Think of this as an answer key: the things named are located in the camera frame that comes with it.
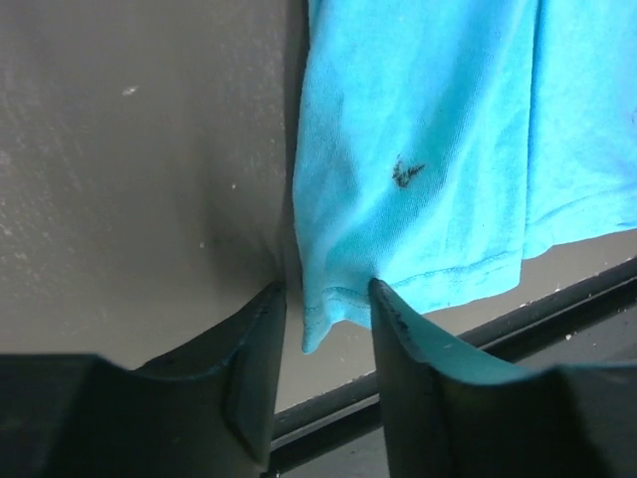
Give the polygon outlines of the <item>light blue t shirt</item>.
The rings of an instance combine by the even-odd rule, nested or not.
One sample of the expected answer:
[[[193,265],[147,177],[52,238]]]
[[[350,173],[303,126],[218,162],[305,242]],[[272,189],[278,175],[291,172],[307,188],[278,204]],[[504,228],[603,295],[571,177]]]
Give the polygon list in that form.
[[[303,350],[636,226],[632,1],[313,1],[293,177]]]

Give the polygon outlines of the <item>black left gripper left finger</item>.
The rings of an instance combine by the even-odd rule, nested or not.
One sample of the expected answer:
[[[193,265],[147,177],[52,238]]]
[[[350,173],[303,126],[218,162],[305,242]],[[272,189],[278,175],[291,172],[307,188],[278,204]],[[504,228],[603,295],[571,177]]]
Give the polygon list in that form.
[[[96,355],[1,358],[5,477],[257,477],[269,466],[286,292],[137,369]]]

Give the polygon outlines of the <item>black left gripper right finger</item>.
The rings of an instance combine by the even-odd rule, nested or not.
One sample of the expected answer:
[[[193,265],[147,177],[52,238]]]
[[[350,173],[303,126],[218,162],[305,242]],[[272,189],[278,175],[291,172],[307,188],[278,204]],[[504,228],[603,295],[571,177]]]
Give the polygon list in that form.
[[[632,477],[636,368],[531,371],[369,285],[379,401],[394,477]]]

